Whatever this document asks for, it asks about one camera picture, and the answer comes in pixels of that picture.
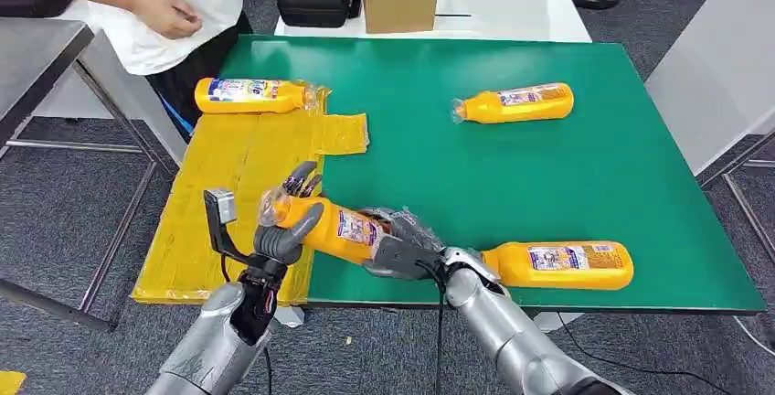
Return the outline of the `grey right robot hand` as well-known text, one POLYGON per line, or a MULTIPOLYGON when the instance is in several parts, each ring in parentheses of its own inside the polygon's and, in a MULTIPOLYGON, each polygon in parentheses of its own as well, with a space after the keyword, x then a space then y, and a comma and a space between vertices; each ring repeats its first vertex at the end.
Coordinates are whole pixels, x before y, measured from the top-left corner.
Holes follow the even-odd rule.
POLYGON ((407 208, 361 208, 358 212, 383 229, 371 249, 372 257, 360 263, 367 272, 377 277, 425 280, 431 278, 430 271, 439 268, 445 246, 407 208))

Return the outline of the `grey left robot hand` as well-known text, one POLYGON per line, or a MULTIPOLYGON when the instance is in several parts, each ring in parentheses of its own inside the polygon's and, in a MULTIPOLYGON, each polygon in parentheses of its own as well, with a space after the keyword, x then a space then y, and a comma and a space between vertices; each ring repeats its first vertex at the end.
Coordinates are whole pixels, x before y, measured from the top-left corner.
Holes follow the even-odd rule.
MULTIPOLYGON (((288 195, 297 195, 298 197, 302 194, 311 194, 312 189, 322 178, 314 176, 307 185, 304 183, 316 167, 317 163, 314 161, 300 163, 278 186, 278 189, 288 195)), ((324 206, 321 203, 316 203, 307 210, 300 221, 289 229, 259 225, 253 237, 253 251, 285 265, 296 263, 302 255, 303 239, 318 224, 323 212, 324 206)))

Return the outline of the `person's right hand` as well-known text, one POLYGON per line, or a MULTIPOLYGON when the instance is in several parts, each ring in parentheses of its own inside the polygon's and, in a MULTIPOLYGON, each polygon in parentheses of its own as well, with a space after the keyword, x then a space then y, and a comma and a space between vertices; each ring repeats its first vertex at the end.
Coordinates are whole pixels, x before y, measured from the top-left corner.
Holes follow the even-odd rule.
POLYGON ((129 10, 153 32, 168 38, 193 36, 202 21, 184 0, 132 0, 129 10))

